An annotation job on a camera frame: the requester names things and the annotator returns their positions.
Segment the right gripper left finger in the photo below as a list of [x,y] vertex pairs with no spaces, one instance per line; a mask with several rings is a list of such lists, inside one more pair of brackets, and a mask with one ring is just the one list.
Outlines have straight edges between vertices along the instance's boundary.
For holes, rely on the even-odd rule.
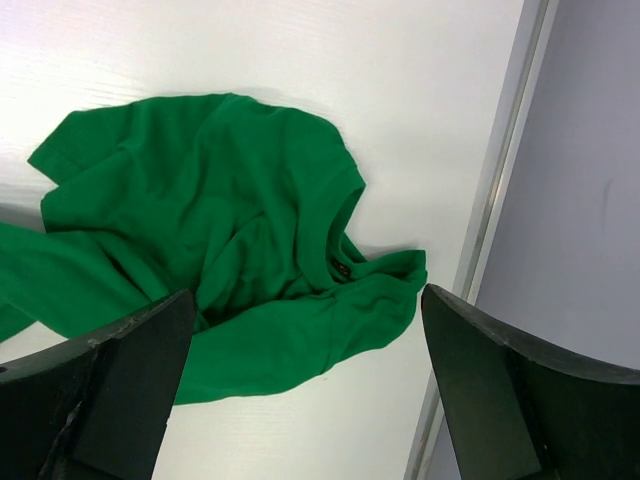
[[194,323],[182,290],[3,363],[2,478],[151,478]]

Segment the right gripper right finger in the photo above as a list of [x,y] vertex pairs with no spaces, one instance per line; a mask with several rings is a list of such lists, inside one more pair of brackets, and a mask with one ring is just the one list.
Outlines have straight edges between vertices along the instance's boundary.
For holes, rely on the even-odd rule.
[[559,347],[433,284],[421,314],[462,478],[638,478],[637,370]]

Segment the green t shirt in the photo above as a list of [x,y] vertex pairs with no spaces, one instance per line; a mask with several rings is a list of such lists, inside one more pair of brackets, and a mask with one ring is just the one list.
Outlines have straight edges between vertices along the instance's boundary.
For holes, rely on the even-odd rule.
[[236,94],[70,113],[29,157],[44,228],[1,227],[1,336],[73,338],[195,297],[180,404],[287,391],[412,322],[421,250],[365,258],[365,189],[338,129]]

